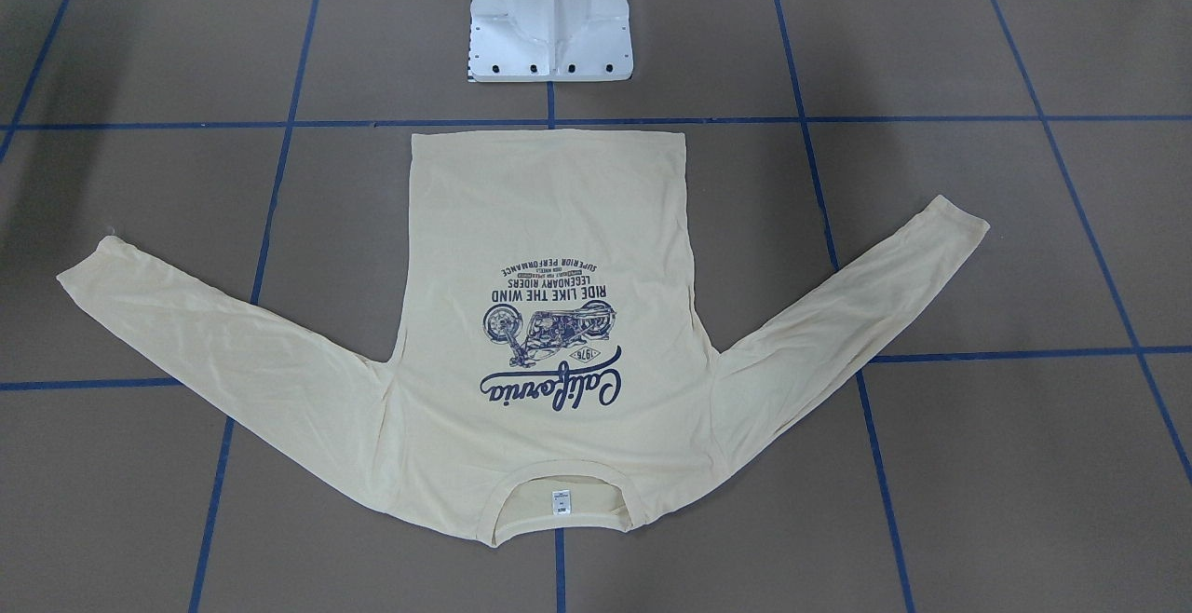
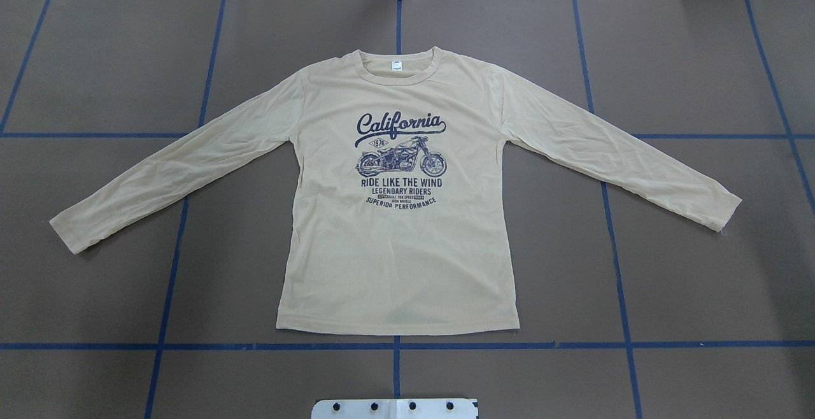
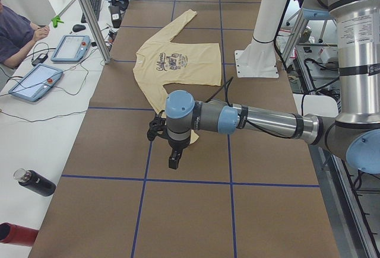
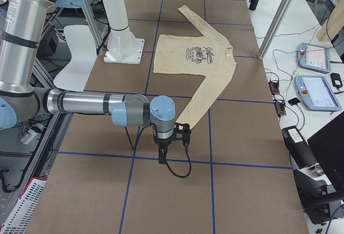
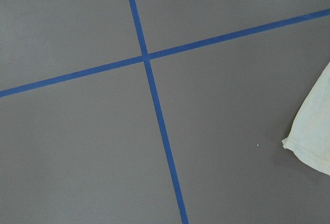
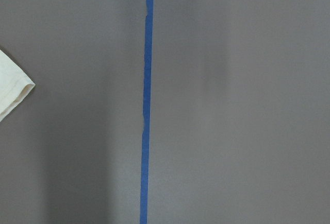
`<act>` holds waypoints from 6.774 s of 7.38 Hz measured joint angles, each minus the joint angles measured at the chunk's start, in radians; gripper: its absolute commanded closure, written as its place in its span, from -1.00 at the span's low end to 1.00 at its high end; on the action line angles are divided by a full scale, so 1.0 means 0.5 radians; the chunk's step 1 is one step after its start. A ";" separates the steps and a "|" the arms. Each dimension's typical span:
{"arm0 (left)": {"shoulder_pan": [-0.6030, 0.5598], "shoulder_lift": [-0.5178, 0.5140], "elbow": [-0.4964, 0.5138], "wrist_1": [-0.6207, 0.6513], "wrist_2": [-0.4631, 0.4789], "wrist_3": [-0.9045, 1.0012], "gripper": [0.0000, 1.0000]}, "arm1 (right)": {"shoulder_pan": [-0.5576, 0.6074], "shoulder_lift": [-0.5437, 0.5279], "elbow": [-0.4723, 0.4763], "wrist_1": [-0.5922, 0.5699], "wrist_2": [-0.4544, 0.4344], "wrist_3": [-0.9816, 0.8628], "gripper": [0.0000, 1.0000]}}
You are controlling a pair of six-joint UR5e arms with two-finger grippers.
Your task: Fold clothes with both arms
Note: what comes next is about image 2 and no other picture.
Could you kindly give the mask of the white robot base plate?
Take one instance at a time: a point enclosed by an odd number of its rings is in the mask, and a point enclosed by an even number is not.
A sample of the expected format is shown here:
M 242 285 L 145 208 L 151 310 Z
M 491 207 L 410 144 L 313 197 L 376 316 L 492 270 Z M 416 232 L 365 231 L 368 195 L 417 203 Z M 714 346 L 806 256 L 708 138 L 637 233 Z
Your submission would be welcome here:
M 311 418 L 478 418 L 477 399 L 324 399 Z

